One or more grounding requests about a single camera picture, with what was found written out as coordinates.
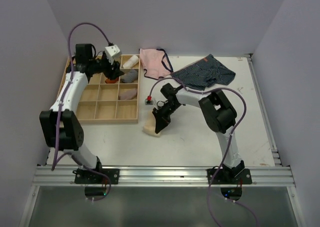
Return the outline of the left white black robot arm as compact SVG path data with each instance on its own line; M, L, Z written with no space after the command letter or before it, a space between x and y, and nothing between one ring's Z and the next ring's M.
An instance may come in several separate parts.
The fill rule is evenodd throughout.
M99 168L99 158L84 143L84 130L76 112L93 75L104 74L106 78L114 80L124 74L117 61L120 55L119 47L114 44L105 47L101 57L97 57L92 44L77 44L56 101L49 110L42 111L39 115L46 145L54 148L52 167L56 167L61 159L58 153L62 152L71 156L80 169L87 170L87 179L95 184L103 180L104 171Z

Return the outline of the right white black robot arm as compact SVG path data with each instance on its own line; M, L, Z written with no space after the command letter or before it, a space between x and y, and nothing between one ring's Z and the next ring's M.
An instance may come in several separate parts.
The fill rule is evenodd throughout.
M171 123L171 115L180 106L200 108L207 126L218 138L222 153L222 165L214 173L222 176L227 183L235 183L241 177L245 164L235 137L238 114L224 92L218 89L198 93L186 90L182 85L173 87L170 83L163 85L160 92L166 101L152 110L154 133L159 134Z

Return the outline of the beige underwear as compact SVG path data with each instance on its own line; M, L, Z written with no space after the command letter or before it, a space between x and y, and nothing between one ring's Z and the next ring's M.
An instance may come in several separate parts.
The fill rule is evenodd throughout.
M145 121L145 124L142 128L142 131L153 137L160 137L161 133L156 133L156 119L151 111L147 114L147 119Z

